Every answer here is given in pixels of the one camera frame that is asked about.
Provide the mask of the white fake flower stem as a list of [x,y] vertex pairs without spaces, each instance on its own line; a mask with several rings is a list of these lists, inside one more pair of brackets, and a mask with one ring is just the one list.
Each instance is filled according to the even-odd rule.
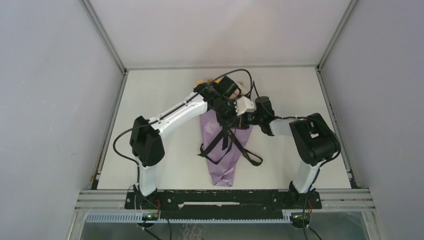
[[244,86],[244,83],[242,81],[236,81],[235,83],[237,85],[235,90],[235,94],[237,96],[238,95],[246,96],[249,93],[249,89],[246,86]]

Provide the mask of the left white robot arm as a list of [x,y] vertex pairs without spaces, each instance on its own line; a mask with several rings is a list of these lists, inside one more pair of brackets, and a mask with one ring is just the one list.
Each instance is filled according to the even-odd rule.
[[[151,118],[137,117],[130,129],[120,133],[112,142],[113,151],[136,164],[135,188],[139,191],[137,202],[149,209],[156,203],[156,172],[158,163],[165,156],[164,139],[192,118],[206,113],[220,104],[233,106],[231,96],[241,97],[241,87],[228,76],[202,82],[181,102]],[[118,151],[117,142],[130,134],[132,157]]]

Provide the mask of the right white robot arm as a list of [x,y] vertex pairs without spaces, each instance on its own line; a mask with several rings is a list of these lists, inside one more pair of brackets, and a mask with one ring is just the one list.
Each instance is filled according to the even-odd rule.
[[301,163],[289,184],[289,203],[302,208],[309,201],[308,193],[314,190],[321,168],[341,153],[336,134],[318,112],[308,116],[276,116],[267,96],[255,101],[243,96],[233,105],[243,124],[259,126],[268,136],[293,137]]

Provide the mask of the pink wrapping paper sheet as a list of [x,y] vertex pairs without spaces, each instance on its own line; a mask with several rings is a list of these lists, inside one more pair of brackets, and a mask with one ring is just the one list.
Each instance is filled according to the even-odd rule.
[[212,185],[232,187],[241,150],[218,123],[214,110],[200,115],[202,143],[199,156],[206,159]]

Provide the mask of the yellow fake flower stem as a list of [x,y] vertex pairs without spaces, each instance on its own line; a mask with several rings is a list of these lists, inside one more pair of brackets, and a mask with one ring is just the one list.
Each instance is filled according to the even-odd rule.
[[195,86],[202,85],[202,84],[211,84],[213,82],[214,82],[214,80],[211,79],[211,78],[209,78],[209,79],[199,79],[195,82]]

